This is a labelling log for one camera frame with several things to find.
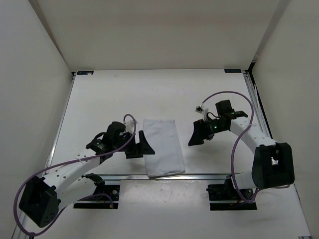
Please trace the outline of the white fabric skirt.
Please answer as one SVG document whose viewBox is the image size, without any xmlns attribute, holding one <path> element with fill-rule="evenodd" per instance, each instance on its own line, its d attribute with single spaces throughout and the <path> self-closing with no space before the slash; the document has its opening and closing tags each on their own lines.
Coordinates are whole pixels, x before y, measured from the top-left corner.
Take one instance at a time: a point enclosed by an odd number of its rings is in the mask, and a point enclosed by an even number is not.
<svg viewBox="0 0 319 239">
<path fill-rule="evenodd" d="M 175 120 L 145 119 L 143 131 L 147 142 L 155 151 L 154 155 L 145 156 L 148 177 L 160 178 L 185 173 Z"/>
</svg>

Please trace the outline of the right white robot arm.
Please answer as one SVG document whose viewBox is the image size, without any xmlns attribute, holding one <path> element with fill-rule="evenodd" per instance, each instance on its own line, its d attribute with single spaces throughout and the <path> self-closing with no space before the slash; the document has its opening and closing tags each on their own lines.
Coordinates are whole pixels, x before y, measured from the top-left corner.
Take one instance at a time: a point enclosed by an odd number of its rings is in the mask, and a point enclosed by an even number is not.
<svg viewBox="0 0 319 239">
<path fill-rule="evenodd" d="M 251 170 L 235 174 L 234 166 L 231 166 L 231 176 L 224 186 L 226 197 L 235 199 L 244 189 L 263 190 L 294 183 L 293 154 L 288 143 L 278 143 L 266 136 L 250 123 L 245 112 L 234 110 L 229 100 L 216 103 L 216 109 L 218 116 L 212 119 L 208 108 L 196 107 L 195 111 L 202 115 L 202 119 L 193 123 L 188 146 L 202 145 L 206 140 L 212 140 L 215 134 L 230 131 L 254 154 Z"/>
</svg>

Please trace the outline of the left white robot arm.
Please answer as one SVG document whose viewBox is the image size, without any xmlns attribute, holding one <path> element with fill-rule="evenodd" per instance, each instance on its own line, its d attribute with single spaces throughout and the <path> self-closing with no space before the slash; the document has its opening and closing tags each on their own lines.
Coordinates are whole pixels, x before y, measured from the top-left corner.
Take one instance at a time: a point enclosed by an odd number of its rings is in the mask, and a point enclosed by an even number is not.
<svg viewBox="0 0 319 239">
<path fill-rule="evenodd" d="M 142 130 L 138 132 L 139 142 L 135 141 L 134 130 L 134 121 L 112 122 L 86 145 L 74 163 L 59 165 L 42 177 L 29 179 L 18 207 L 43 228 L 71 203 L 89 195 L 100 199 L 105 192 L 104 181 L 90 170 L 116 152 L 124 152 L 127 159 L 155 154 Z"/>
</svg>

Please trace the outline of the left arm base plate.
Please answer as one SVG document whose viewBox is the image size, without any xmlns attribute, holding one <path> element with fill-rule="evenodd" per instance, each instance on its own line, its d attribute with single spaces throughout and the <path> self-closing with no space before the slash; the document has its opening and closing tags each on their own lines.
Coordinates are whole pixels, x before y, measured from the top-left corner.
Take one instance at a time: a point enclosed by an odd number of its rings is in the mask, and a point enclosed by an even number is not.
<svg viewBox="0 0 319 239">
<path fill-rule="evenodd" d="M 120 181 L 105 181 L 96 186 L 88 199 L 81 199 L 73 204 L 75 209 L 117 209 L 120 197 Z"/>
</svg>

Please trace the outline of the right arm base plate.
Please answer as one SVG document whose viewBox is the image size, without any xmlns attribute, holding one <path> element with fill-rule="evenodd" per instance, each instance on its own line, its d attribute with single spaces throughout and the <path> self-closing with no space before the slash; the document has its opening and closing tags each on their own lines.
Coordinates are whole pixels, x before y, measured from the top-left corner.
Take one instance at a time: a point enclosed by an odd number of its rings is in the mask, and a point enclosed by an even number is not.
<svg viewBox="0 0 319 239">
<path fill-rule="evenodd" d="M 227 184 L 208 184 L 210 211 L 254 211 L 256 203 L 245 203 Z"/>
</svg>

